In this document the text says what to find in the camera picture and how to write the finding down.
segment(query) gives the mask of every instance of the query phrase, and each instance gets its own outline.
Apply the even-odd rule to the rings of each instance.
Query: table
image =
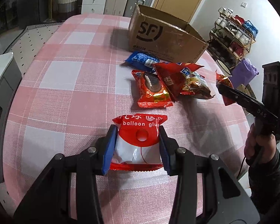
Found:
[[[235,174],[239,170],[248,123],[239,105],[224,106],[214,60],[205,52],[198,61],[213,99],[184,97],[166,109],[141,109],[132,69],[123,62],[131,54],[129,21],[111,15],[71,17],[35,57],[16,92],[4,137],[4,178],[16,205],[56,153],[80,153],[124,114],[165,114],[163,126],[180,146],[196,155],[215,153]],[[105,223],[168,223],[176,180],[164,169],[98,176]],[[200,214],[201,176],[198,180]],[[76,217],[75,176],[71,186],[71,216]]]

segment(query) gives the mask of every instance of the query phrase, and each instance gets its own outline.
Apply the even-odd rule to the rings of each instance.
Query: snack package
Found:
[[[203,67],[192,63],[172,63],[163,62],[153,65],[160,80],[167,86],[172,99],[177,101],[177,97],[181,93],[186,78],[181,73],[184,68],[188,68],[191,72]]]
[[[197,99],[212,99],[211,90],[209,89],[205,77],[195,71],[190,71],[188,68],[181,70],[181,73],[186,78],[184,87],[180,94],[191,95]]]
[[[138,84],[141,94],[138,100],[139,107],[165,108],[173,106],[166,87],[157,75],[138,70],[133,70],[132,75]]]
[[[228,77],[225,77],[224,75],[218,74],[217,71],[216,71],[216,75],[217,75],[217,82],[216,82],[217,86],[218,86],[218,84],[223,83],[224,85],[233,88],[232,83],[231,83],[231,81],[229,80]],[[223,98],[225,106],[232,105],[233,103],[235,103],[235,101],[233,101],[229,98],[226,98],[223,95],[222,95],[222,98]]]
[[[113,122],[119,128],[111,170],[152,171],[163,167],[159,150],[159,125],[166,115],[122,115]]]
[[[158,58],[139,51],[134,51],[125,61],[141,71],[151,73],[155,72],[153,64],[160,62]]]

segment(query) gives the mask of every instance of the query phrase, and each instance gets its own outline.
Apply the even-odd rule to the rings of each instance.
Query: person's arm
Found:
[[[280,194],[280,153],[276,148],[274,135],[254,137],[254,125],[248,133],[245,156],[250,159],[254,155],[256,142],[264,147],[260,163],[249,167],[249,184],[251,200],[261,214],[266,214],[276,202]]]

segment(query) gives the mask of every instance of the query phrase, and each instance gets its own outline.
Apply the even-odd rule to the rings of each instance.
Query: white countertop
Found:
[[[13,52],[0,55],[0,80],[13,59]]]

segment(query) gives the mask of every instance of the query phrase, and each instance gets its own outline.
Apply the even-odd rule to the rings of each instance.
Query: hand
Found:
[[[267,163],[271,161],[276,153],[276,140],[273,134],[268,136],[259,135],[254,136],[254,124],[251,125],[248,132],[244,154],[247,159],[250,159],[255,154],[254,146],[256,143],[264,147],[263,155],[259,163]]]

